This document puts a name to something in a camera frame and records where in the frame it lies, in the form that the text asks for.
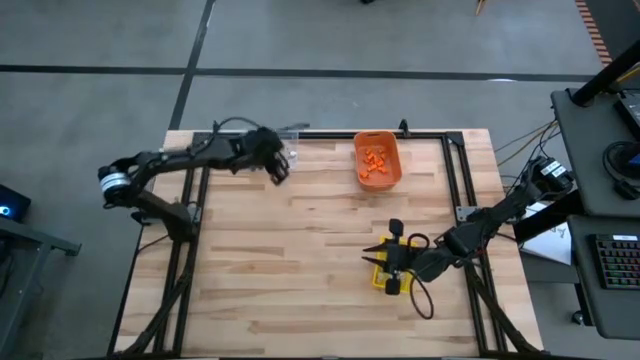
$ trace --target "concrete floor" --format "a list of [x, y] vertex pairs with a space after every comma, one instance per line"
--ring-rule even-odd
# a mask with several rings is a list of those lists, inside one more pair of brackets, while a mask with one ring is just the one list
[[[0, 64], [184, 67], [204, 0], [0, 2]], [[572, 0], [218, 0], [199, 67], [590, 74], [598, 57]], [[0, 73], [0, 183], [33, 198], [33, 227], [84, 244], [51, 257], [16, 357], [103, 355], [139, 227], [102, 209], [97, 168], [161, 145], [181, 76]], [[242, 115], [269, 126], [489, 128], [495, 146], [553, 120], [579, 83], [197, 76], [181, 129]], [[560, 137], [547, 152], [568, 164]], [[505, 158], [512, 150], [498, 154]], [[528, 154], [501, 167], [517, 175]], [[573, 326], [573, 287], [531, 284], [554, 354], [631, 359], [640, 343]]]

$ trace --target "orange plastic bowl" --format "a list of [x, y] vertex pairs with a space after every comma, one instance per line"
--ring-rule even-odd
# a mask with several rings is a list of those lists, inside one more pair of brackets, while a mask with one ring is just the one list
[[[402, 167], [400, 166], [395, 135], [389, 131], [364, 131], [356, 134], [353, 140], [356, 147], [356, 176], [360, 186], [365, 191], [384, 191], [394, 187], [402, 178]], [[367, 150], [374, 153], [384, 152], [386, 155], [384, 163], [387, 169], [386, 174], [374, 170], [368, 173], [367, 178], [360, 175], [361, 172], [367, 172], [369, 167], [369, 164], [365, 162]]]

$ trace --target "wooden tabletop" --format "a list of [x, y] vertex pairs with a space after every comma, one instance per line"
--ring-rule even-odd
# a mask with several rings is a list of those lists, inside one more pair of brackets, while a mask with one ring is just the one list
[[[504, 193], [489, 133], [462, 131], [478, 202], [491, 206]], [[165, 148], [188, 145], [192, 133], [168, 132]], [[432, 239], [454, 225], [441, 143], [398, 140], [398, 148], [403, 178], [376, 194], [359, 188], [347, 140], [300, 140], [297, 167], [279, 187], [263, 172], [212, 171], [183, 356], [477, 355], [463, 271], [450, 268], [426, 284], [435, 316], [422, 320], [408, 295], [374, 288], [373, 265], [360, 259], [388, 234], [389, 218], [403, 220], [405, 234]], [[454, 163], [462, 184], [455, 153]], [[174, 201], [183, 181], [184, 173], [159, 176], [154, 193]], [[145, 229], [141, 246], [165, 233], [160, 225]], [[158, 309], [170, 248], [167, 240], [138, 256], [116, 350]], [[542, 348], [516, 244], [496, 237], [488, 252], [501, 306]], [[428, 311], [424, 295], [416, 298]], [[491, 337], [486, 309], [484, 318]]]

